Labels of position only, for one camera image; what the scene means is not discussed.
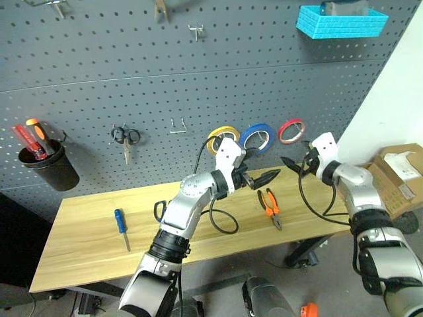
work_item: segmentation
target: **orange-handled pliers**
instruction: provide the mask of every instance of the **orange-handled pliers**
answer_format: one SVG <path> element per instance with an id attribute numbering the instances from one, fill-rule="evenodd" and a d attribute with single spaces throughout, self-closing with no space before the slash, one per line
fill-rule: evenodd
<path id="1" fill-rule="evenodd" d="M 264 196 L 261 190 L 257 191 L 258 200 L 260 201 L 260 204 L 263 209 L 266 211 L 266 215 L 272 218 L 275 227 L 279 230 L 282 230 L 282 221 L 279 217 L 280 209 L 278 207 L 278 203 L 276 202 L 276 198 L 270 188 L 266 188 L 266 192 L 267 196 L 269 196 L 270 201 L 272 202 L 272 207 L 270 207 L 264 200 Z"/>

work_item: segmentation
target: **blue basket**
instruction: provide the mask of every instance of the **blue basket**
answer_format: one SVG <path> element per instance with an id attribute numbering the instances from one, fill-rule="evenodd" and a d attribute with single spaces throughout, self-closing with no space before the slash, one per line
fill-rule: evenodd
<path id="1" fill-rule="evenodd" d="M 334 16 L 321 15 L 318 5 L 302 5 L 297 28 L 311 38 L 370 38 L 380 35 L 387 20 L 372 9 L 365 16 Z"/>

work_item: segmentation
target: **blue-handled screwdriver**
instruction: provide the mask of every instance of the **blue-handled screwdriver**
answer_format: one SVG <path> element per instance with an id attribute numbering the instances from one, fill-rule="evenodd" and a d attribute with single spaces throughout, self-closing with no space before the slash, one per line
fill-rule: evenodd
<path id="1" fill-rule="evenodd" d="M 122 236 L 124 237 L 124 242 L 125 242 L 126 250 L 128 252 L 130 252 L 131 249 L 130 249 L 130 245 L 128 243 L 128 237 L 126 236 L 125 221 L 124 221 L 124 218 L 122 216 L 122 213 L 120 212 L 120 209 L 116 209 L 114 211 L 114 217 L 116 218 L 116 221 L 118 222 L 119 233 L 121 233 Z"/>

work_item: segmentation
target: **concrete floor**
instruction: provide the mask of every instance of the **concrete floor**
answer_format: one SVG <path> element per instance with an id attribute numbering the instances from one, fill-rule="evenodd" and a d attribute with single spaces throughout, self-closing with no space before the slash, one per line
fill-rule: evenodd
<path id="1" fill-rule="evenodd" d="M 423 258 L 423 211 L 416 213 L 420 230 L 408 235 L 407 240 L 420 258 Z M 327 245 L 317 248 L 320 264 L 306 269 L 284 269 L 281 265 L 287 244 L 233 254 L 223 258 L 202 261 L 183 267 L 182 283 L 185 295 L 204 303 L 207 317 L 246 316 L 241 286 L 248 274 L 272 281 L 291 304 L 294 312 L 310 301 L 319 305 L 320 316 L 325 317 L 389 317 L 383 300 L 370 296 L 362 287 L 361 279 L 352 270 L 352 237 L 349 234 L 331 238 Z M 124 286 L 127 279 L 113 284 Z M 33 316 L 69 316 L 75 293 L 69 292 L 59 300 L 38 302 Z M 96 316 L 116 316 L 117 301 L 104 300 Z M 28 316 L 31 304 L 1 311 L 1 317 Z"/>

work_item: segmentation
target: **tape roll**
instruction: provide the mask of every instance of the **tape roll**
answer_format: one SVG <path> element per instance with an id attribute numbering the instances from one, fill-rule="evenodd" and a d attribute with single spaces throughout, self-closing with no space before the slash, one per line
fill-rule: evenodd
<path id="1" fill-rule="evenodd" d="M 291 139 L 282 139 L 282 137 L 284 135 L 284 131 L 293 124 L 295 124 L 295 125 L 299 124 L 301 126 L 300 128 L 297 127 L 297 129 L 299 129 L 297 135 L 295 137 L 292 137 Z M 278 130 L 278 138 L 283 144 L 292 144 L 292 143 L 300 140 L 301 137 L 303 136 L 304 132 L 305 132 L 304 121 L 299 119 L 299 118 L 295 118 L 295 119 L 289 120 L 289 121 L 285 122 L 284 124 L 282 124 L 282 126 Z"/>
<path id="2" fill-rule="evenodd" d="M 232 135 L 233 139 L 238 142 L 239 141 L 239 132 L 234 128 L 231 127 L 230 125 L 224 125 L 223 127 L 219 127 L 216 130 L 213 130 L 212 132 L 210 132 L 209 136 L 207 138 L 216 136 L 223 136 L 225 137 L 225 134 L 230 134 Z M 210 152 L 210 154 L 212 155 L 216 155 L 217 153 L 217 149 L 215 149 L 215 140 L 211 140 L 209 141 L 209 143 L 207 143 L 207 150 Z"/>
<path id="3" fill-rule="evenodd" d="M 244 149 L 247 149 L 247 141 L 252 137 L 254 134 L 261 132 L 261 135 L 264 133 L 266 134 L 266 139 L 264 140 L 263 144 L 259 146 L 257 154 L 262 154 L 266 152 L 271 146 L 272 143 L 275 141 L 276 135 L 273 131 L 273 129 L 265 124 L 265 123 L 258 123 L 250 126 L 247 128 L 243 134 L 241 134 L 241 137 L 239 138 L 239 143 L 241 144 Z"/>

